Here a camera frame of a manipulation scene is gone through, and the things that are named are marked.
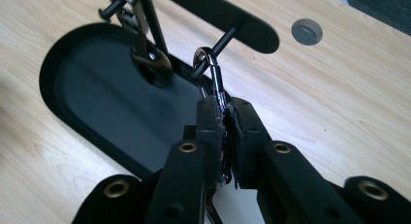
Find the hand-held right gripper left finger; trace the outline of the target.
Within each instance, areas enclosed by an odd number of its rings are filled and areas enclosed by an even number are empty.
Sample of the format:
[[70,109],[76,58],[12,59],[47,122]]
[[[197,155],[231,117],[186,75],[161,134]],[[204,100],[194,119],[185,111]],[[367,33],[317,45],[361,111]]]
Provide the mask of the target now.
[[223,115],[214,97],[197,103],[194,135],[170,149],[143,224],[203,224],[206,192],[221,178]]

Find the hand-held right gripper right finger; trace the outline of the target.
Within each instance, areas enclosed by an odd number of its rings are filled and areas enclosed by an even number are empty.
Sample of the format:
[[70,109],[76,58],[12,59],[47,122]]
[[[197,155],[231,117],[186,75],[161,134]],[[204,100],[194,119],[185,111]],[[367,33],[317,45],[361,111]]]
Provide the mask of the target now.
[[295,146],[270,138],[251,103],[234,98],[227,111],[236,186],[257,191],[266,223],[363,224]]

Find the black key rack with tray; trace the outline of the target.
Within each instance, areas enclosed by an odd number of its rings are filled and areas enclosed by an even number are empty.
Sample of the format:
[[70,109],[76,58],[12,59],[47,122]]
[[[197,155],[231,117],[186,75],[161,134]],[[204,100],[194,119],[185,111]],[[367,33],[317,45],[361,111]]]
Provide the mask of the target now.
[[156,73],[134,62],[131,35],[116,15],[84,25],[48,52],[40,90],[63,122],[138,177],[164,166],[203,98],[193,65],[170,54],[152,0],[141,0],[146,38],[166,53],[172,70]]

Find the silver metal carabiner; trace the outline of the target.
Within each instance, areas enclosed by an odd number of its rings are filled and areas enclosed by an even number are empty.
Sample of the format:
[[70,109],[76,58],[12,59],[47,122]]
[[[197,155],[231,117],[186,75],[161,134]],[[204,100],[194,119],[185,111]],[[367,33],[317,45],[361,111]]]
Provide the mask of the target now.
[[193,57],[192,77],[197,80],[202,96],[204,98],[210,97],[214,102],[215,120],[217,125],[222,128],[218,146],[217,182],[220,185],[228,184],[232,180],[232,159],[228,146],[227,130],[224,126],[227,116],[227,99],[217,56],[211,48],[202,47],[196,50]]

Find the black car key fob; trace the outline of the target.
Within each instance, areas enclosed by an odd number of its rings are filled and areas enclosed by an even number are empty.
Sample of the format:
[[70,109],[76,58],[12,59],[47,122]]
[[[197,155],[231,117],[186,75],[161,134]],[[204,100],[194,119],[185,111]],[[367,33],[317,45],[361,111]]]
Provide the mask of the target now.
[[111,0],[111,4],[100,10],[99,14],[105,21],[110,21],[113,15],[117,16],[122,27],[131,35],[131,55],[141,70],[148,69],[156,73],[172,70],[166,53],[146,38],[149,23],[141,0]]

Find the round grey table grommet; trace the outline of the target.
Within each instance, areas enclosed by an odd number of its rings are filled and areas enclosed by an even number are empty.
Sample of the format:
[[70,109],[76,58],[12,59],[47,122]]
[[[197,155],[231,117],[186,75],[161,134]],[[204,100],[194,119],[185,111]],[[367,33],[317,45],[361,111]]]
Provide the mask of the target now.
[[291,27],[293,38],[304,46],[314,46],[323,39],[321,25],[313,19],[302,18],[295,21]]

